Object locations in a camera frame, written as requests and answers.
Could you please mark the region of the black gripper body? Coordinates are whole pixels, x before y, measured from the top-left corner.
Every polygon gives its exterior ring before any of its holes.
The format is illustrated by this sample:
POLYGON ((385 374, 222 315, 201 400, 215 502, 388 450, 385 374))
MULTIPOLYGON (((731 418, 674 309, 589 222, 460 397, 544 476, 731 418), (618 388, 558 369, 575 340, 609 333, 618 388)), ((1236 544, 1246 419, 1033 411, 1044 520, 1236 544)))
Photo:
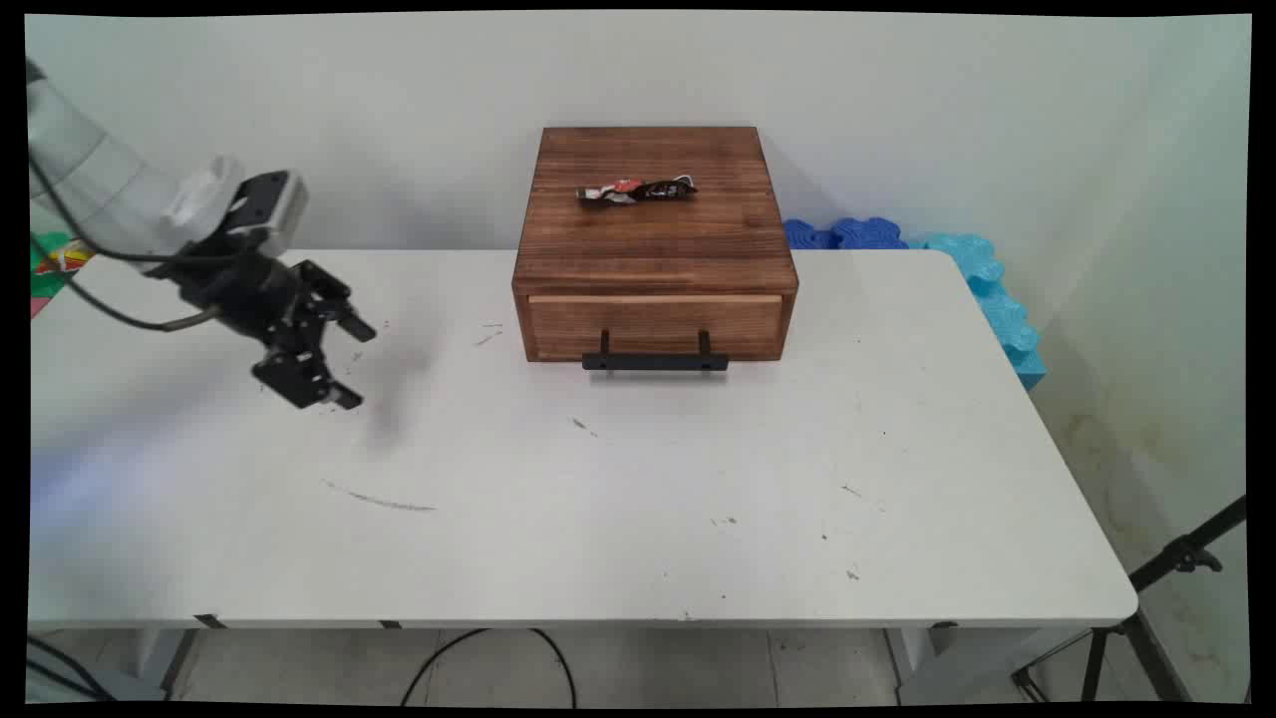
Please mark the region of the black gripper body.
POLYGON ((197 309, 213 309, 219 323, 263 346, 306 346, 310 321, 302 318, 305 326, 296 326, 293 310, 310 295, 310 261, 286 265, 256 250, 242 258, 235 254, 227 249, 186 251, 179 260, 152 268, 151 278, 176 283, 179 298, 197 309))

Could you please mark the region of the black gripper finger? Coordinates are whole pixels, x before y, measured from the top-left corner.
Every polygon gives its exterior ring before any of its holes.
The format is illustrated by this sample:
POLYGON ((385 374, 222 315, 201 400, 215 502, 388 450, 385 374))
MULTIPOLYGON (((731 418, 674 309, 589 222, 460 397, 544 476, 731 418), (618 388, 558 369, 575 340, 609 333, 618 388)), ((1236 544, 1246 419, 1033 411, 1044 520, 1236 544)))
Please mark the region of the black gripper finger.
POLYGON ((351 304, 352 289, 343 281, 322 268, 313 260, 304 260, 297 264, 297 277, 302 282, 306 298, 302 305, 308 310, 323 319, 334 321, 343 332, 353 339, 366 344, 374 341, 376 330, 351 304))
POLYGON ((364 404, 359 392, 330 372, 322 347, 323 333, 260 333, 258 339, 265 355, 251 365, 251 377, 295 408, 334 403, 341 409, 356 409, 364 404))

